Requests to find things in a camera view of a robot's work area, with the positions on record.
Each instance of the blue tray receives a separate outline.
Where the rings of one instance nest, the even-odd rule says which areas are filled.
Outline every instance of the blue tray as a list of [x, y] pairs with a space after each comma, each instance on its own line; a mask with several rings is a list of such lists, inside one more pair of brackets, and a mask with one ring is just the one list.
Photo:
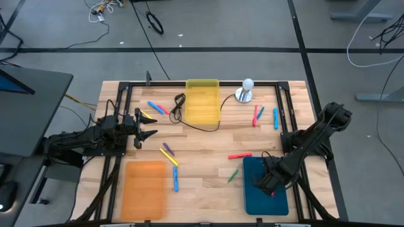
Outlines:
[[245, 157], [242, 160], [244, 180], [244, 202], [246, 212], [250, 215], [279, 215], [289, 213], [288, 201], [284, 185], [279, 185], [275, 196], [266, 195], [255, 187], [265, 174], [263, 159], [260, 157]]

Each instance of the yellow bin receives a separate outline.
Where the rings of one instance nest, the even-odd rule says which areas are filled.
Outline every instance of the yellow bin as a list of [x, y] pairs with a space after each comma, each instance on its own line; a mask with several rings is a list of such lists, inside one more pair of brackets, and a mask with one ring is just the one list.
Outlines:
[[220, 121], [219, 80], [189, 79], [185, 96], [185, 119], [189, 124], [217, 124]]

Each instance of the yellow marker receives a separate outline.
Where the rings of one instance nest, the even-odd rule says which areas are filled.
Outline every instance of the yellow marker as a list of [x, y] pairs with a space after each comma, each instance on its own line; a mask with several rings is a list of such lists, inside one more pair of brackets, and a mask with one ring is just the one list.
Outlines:
[[176, 166], [179, 166], [178, 162], [176, 160], [174, 160], [173, 158], [171, 158], [171, 156], [169, 156], [169, 154], [167, 154], [162, 148], [160, 148], [160, 151], [169, 158], [169, 160]]
[[146, 116], [149, 119], [153, 119], [150, 115], [148, 115], [147, 113], [144, 113], [143, 111], [140, 110], [141, 113], [143, 113], [144, 116]]

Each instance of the marker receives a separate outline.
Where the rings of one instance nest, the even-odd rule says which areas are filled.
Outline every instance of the marker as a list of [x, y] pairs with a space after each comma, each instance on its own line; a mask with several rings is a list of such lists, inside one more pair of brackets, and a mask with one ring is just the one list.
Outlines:
[[251, 152], [244, 153], [244, 154], [230, 154], [229, 159], [234, 159], [234, 158], [243, 158], [243, 157], [250, 157], [253, 154]]
[[174, 191], [178, 192], [178, 167], [172, 167], [172, 177], [174, 178]]
[[172, 152], [168, 144], [163, 143], [163, 146], [166, 148], [167, 151], [169, 151], [173, 156], [175, 156], [174, 152]]
[[275, 130], [278, 129], [278, 109], [273, 109], [273, 127]]
[[165, 114], [170, 115], [170, 112], [166, 111], [162, 106], [157, 105], [157, 107], [163, 110]]
[[179, 166], [178, 162], [177, 162], [175, 159], [171, 158], [171, 157], [169, 156], [169, 154], [167, 154], [162, 148], [160, 148], [160, 151], [161, 151], [166, 157], [168, 157], [168, 159], [169, 159], [174, 165]]
[[160, 114], [164, 115], [164, 111], [160, 109], [158, 106], [156, 106], [156, 104], [152, 103], [151, 101], [148, 101], [147, 104], [156, 109]]
[[238, 174], [239, 169], [235, 169], [235, 172], [232, 174], [232, 176], [227, 180], [227, 183], [231, 182], [233, 178]]
[[259, 114], [257, 116], [257, 120], [261, 117], [261, 114], [263, 114], [265, 107], [262, 107], [261, 110], [259, 111]]
[[253, 126], [253, 127], [256, 127], [256, 126], [257, 126], [257, 113], [258, 113], [258, 106], [255, 105], [254, 119], [252, 120], [252, 126]]
[[140, 112], [141, 112], [144, 116], [146, 116], [147, 118], [153, 119], [150, 115], [148, 115], [147, 113], [144, 113], [142, 110], [140, 110]]

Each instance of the white cable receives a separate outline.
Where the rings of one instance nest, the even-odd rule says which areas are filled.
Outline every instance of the white cable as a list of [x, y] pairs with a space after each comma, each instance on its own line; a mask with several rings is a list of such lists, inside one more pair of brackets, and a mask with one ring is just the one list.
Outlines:
[[91, 14], [92, 14], [93, 8], [96, 7], [96, 6], [101, 5], [102, 3], [104, 3], [104, 1], [102, 1], [101, 3], [98, 3], [98, 4], [94, 5], [94, 6], [92, 6], [92, 7], [90, 8], [90, 12], [88, 13], [88, 21], [89, 21], [90, 23], [96, 23], [96, 22], [99, 22], [99, 21], [100, 21], [100, 20], [92, 21], [92, 20], [91, 20]]
[[398, 57], [398, 58], [396, 58], [396, 59], [394, 59], [394, 60], [391, 60], [391, 61], [388, 61], [388, 62], [382, 62], [382, 63], [371, 64], [371, 65], [368, 65], [368, 66], [360, 66], [360, 65], [357, 65], [357, 64], [353, 63], [353, 62], [351, 61], [351, 58], [349, 57], [349, 47], [351, 46], [351, 43], [352, 43], [352, 41], [354, 40], [354, 38], [355, 38], [355, 36], [356, 36], [356, 33], [358, 33], [358, 30], [359, 30], [360, 26], [362, 26], [362, 24], [365, 22], [366, 18], [374, 11], [374, 9], [376, 9], [377, 6], [379, 6], [379, 4], [380, 4], [381, 2], [382, 2], [382, 1], [380, 1], [380, 2], [365, 16], [365, 18], [362, 20], [362, 22], [360, 22], [358, 28], [356, 29], [355, 33], [353, 34], [353, 37], [352, 37], [351, 41], [350, 41], [349, 44], [348, 44], [348, 47], [347, 47], [347, 57], [348, 57], [348, 61], [349, 61], [349, 63], [351, 63], [351, 64], [352, 64], [353, 66], [355, 66], [355, 67], [381, 66], [381, 65], [390, 64], [390, 63], [392, 63], [392, 62], [398, 61], [398, 60], [400, 60], [401, 57], [403, 57], [403, 56], [401, 55], [400, 57]]
[[[102, 2], [101, 3], [98, 3], [98, 4], [96, 4], [96, 5], [94, 5], [94, 6], [92, 6], [91, 8], [90, 8], [90, 12], [88, 13], [88, 21], [90, 22], [90, 23], [96, 23], [96, 22], [99, 22], [100, 20], [96, 20], [96, 21], [92, 21], [91, 20], [91, 14], [92, 14], [92, 12], [93, 12], [93, 8], [95, 8], [96, 6], [99, 6], [99, 5], [101, 5], [101, 4], [103, 4], [105, 2], [105, 0], [102, 0]], [[113, 3], [112, 1], [110, 1], [109, 3], [107, 3], [107, 5], [105, 6], [107, 9], [108, 9], [108, 12], [109, 13], [113, 13], [114, 12], [114, 8], [111, 6], [111, 5], [116, 5], [117, 3]]]

